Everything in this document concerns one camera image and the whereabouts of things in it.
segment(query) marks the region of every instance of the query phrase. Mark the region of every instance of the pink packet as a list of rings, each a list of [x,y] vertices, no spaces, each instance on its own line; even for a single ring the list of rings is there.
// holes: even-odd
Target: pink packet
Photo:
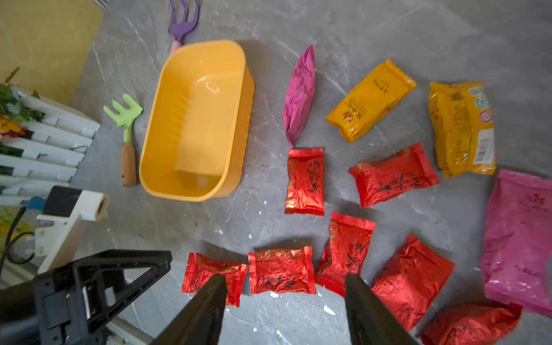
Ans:
[[[552,317],[552,180],[500,170],[487,205],[481,270],[487,298]]]
[[[311,45],[297,61],[285,95],[283,120],[289,148],[293,148],[293,142],[305,128],[314,96],[314,82],[314,46]]]

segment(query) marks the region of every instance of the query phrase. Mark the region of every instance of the yellow wall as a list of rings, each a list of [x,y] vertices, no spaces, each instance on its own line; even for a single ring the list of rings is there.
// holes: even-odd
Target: yellow wall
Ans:
[[[69,105],[103,11],[91,0],[0,0],[0,82]]]

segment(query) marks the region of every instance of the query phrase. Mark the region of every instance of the yellow packet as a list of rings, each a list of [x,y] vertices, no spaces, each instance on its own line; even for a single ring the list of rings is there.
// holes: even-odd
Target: yellow packet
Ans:
[[[362,80],[328,115],[326,121],[353,142],[390,112],[416,82],[387,60]]]
[[[431,83],[429,112],[437,137],[437,164],[445,177],[467,171],[494,174],[495,128],[483,83]]]

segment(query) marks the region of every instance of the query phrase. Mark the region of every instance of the red tea bag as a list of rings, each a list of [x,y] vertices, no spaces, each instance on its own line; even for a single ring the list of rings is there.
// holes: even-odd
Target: red tea bag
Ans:
[[[244,263],[213,261],[205,255],[190,253],[181,292],[198,292],[215,273],[220,273],[226,278],[226,305],[240,307],[243,281],[247,274],[247,265]]]
[[[453,262],[409,235],[406,244],[389,259],[372,282],[372,291],[410,332],[453,269]]]
[[[424,345],[492,345],[512,332],[521,316],[520,305],[469,303],[440,311],[423,329]]]
[[[439,183],[421,143],[383,161],[361,163],[350,168],[349,173],[357,181],[362,208],[387,201],[410,189],[427,188]]]
[[[345,297],[345,277],[360,274],[375,223],[333,212],[330,240],[316,269],[316,284]]]
[[[312,247],[251,252],[248,257],[251,293],[316,294]]]
[[[285,213],[324,216],[324,149],[289,150]]]

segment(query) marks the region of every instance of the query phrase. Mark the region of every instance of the black cable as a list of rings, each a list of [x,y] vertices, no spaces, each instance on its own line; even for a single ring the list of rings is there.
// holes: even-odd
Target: black cable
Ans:
[[[10,241],[10,243],[8,243],[8,245],[4,248],[4,252],[2,253],[2,257],[0,257],[0,277],[2,276],[2,268],[4,268],[4,261],[6,261],[6,258],[8,257],[8,252],[9,250],[13,247],[13,245],[23,236],[26,236],[26,235],[34,235],[34,232],[31,232],[31,231],[25,231],[25,232],[22,232],[20,234],[18,234],[13,240]],[[29,262],[31,261],[32,259],[34,258],[34,253],[31,254],[31,256],[26,259],[28,261],[26,262]]]
[[[6,234],[6,243],[4,244],[4,250],[6,248],[8,248],[8,245],[9,245],[10,241],[12,240],[13,232],[15,231],[15,228],[17,227],[17,224],[21,220],[21,217],[23,217],[23,214],[25,213],[26,210],[27,210],[27,203],[25,202],[25,204],[23,204],[21,206],[21,208],[19,208],[19,211],[17,211],[17,214],[15,215],[15,218],[13,219],[12,223],[9,226],[8,233]]]

